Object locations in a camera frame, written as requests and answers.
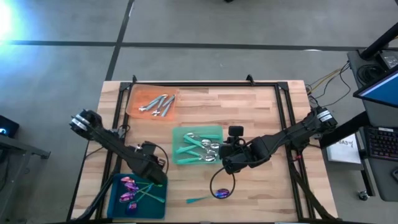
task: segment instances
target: concrete floor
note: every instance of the concrete floor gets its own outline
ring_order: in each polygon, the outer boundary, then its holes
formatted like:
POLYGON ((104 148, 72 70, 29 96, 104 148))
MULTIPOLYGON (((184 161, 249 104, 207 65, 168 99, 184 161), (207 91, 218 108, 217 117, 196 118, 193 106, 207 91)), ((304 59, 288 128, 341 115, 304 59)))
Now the concrete floor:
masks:
MULTIPOLYGON (((0 1, 0 9, 9 6, 12 17, 11 29, 0 32, 0 39, 115 42, 127 2, 0 1)), ((394 0, 136 0, 124 41, 365 47, 398 21, 397 10, 394 0)), ((113 50, 0 45, 0 114, 21 125, 19 140, 52 151, 49 160, 30 163, 18 188, 14 220, 66 219, 87 145, 68 122, 82 108, 96 109, 113 50)), ((242 80, 251 74, 257 80, 311 83, 346 60, 343 51, 122 47, 112 80, 130 80, 133 74, 140 80, 242 80)), ((356 89, 349 70, 344 79, 356 89)), ((345 91, 334 80, 320 104, 345 91)), ((330 109, 343 123, 364 108, 349 95, 330 109)), ((326 166, 340 218, 398 223, 398 203, 358 200, 356 191, 364 189, 359 171, 326 166)))

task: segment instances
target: paper sheet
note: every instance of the paper sheet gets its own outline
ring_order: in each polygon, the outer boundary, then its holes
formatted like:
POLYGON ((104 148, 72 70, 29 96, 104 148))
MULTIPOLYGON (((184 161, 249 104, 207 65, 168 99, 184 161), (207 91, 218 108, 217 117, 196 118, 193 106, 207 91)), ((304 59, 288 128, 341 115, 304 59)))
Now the paper sheet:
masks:
POLYGON ((326 148, 329 161, 360 164, 356 136, 352 134, 326 148))

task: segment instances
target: black keyboard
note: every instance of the black keyboard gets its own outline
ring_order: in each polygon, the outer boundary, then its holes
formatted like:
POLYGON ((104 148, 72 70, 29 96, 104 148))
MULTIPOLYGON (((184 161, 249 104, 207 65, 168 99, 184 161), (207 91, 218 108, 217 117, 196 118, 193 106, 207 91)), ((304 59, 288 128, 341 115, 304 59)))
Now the black keyboard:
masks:
POLYGON ((371 157, 398 161, 398 131, 389 128, 366 128, 371 157))

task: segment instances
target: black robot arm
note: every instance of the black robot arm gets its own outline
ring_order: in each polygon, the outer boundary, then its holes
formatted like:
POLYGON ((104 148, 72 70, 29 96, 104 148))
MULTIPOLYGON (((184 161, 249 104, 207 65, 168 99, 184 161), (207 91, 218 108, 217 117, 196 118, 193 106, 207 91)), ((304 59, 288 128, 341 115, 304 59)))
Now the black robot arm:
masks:
POLYGON ((153 155, 155 147, 145 143, 142 148, 125 146, 120 141, 119 136, 104 129, 101 116, 91 110, 83 110, 73 117, 70 126, 74 132, 83 138, 94 140, 105 149, 116 153, 127 162, 133 173, 139 177, 148 179, 155 184, 166 183, 167 176, 162 171, 165 161, 153 155))
POLYGON ((267 162, 279 146, 291 144, 302 150, 309 144, 309 138, 318 133, 329 133, 337 122, 326 108, 313 108, 301 122, 274 135, 256 137, 246 144, 240 144, 242 127, 229 127, 226 144, 220 147, 220 159, 228 174, 239 172, 242 168, 259 166, 267 162))

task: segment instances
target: wooden table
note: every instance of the wooden table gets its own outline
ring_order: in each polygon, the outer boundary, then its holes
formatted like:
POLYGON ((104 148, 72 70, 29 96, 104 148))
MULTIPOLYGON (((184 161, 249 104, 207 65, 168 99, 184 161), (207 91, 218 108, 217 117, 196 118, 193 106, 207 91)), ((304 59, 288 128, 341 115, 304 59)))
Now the wooden table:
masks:
MULTIPOLYGON (((310 111, 304 82, 287 81, 297 121, 310 111)), ((120 82, 104 82, 97 112, 103 118, 105 128, 111 128, 120 82)), ((280 131, 279 114, 275 91, 271 87, 184 87, 176 105, 176 120, 173 122, 129 119, 132 130, 128 132, 126 145, 137 145, 145 140, 162 146, 171 157, 172 129, 176 126, 223 127, 224 138, 228 136, 228 126, 244 126, 244 138, 252 139, 264 134, 280 131)), ((285 118, 290 124, 284 101, 285 118)), ((124 110, 121 110, 122 123, 124 110)), ((87 153, 99 148, 90 142, 87 153)), ((295 205, 287 167, 284 147, 281 147, 270 161, 255 168, 245 168, 236 174, 236 189, 226 200, 209 198, 187 205, 188 198, 204 197, 210 194, 211 176, 219 165, 176 166, 170 163, 167 208, 164 220, 157 222, 291 222, 297 221, 295 205)), ((162 152, 156 155, 163 157, 162 152)), ((337 217, 335 203, 326 174, 322 152, 315 147, 307 147, 303 157, 307 169, 310 188, 330 214, 337 217)), ((80 184, 73 207, 72 218, 81 215, 98 193, 103 175, 106 150, 91 155, 84 163, 80 184)), ((122 173, 131 173, 123 163, 122 173)), ((215 179, 213 188, 232 187, 230 175, 222 172, 215 179)), ((302 207, 307 217, 305 199, 300 192, 302 207)), ((103 216, 106 216, 109 198, 103 216)))

